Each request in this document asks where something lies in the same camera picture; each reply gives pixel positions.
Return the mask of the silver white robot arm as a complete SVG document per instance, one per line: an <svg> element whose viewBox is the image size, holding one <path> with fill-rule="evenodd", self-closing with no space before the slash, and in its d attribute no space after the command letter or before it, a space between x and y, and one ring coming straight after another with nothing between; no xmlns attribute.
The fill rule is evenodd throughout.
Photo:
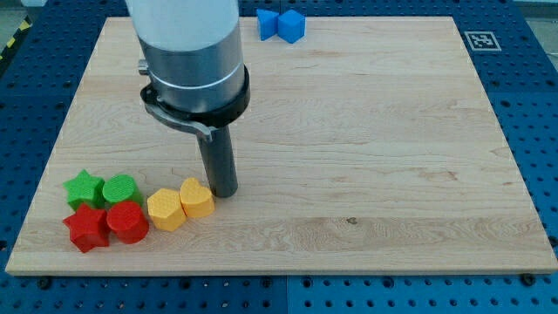
<svg viewBox="0 0 558 314"><path fill-rule="evenodd" d="M150 78L140 96L159 122L206 142L249 102L236 0L126 0Z"/></svg>

